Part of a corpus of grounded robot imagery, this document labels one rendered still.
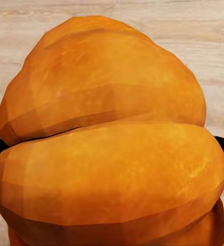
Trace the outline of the pumpkin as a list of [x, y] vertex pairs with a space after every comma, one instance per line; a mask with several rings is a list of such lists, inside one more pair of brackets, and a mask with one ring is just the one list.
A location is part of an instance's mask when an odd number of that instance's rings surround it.
[[224, 151], [194, 73], [124, 22], [49, 30], [0, 104], [11, 246], [223, 246]]

